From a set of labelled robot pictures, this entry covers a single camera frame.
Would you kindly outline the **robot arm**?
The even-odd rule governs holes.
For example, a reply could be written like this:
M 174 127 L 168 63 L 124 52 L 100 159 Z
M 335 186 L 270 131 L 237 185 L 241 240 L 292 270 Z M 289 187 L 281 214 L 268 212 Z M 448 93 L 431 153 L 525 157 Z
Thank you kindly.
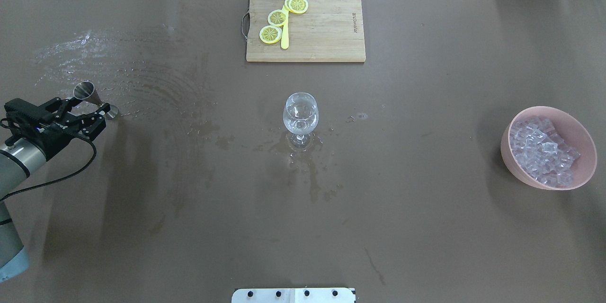
M 6 282 L 21 275 L 30 266 L 25 245 L 18 234 L 6 200 L 33 189 L 58 184 L 77 176 L 93 163 L 98 150 L 94 140 L 106 128 L 106 115 L 112 105 L 100 102 L 91 113 L 74 115 L 72 109 L 82 103 L 81 98 L 55 97 L 35 105 L 24 99 L 15 98 L 4 105 L 6 115 L 1 119 L 1 127 L 11 135 L 1 144 L 1 270 L 0 279 Z M 33 173 L 62 152 L 73 140 L 89 145 L 92 155 L 89 160 L 71 174 L 20 188 Z

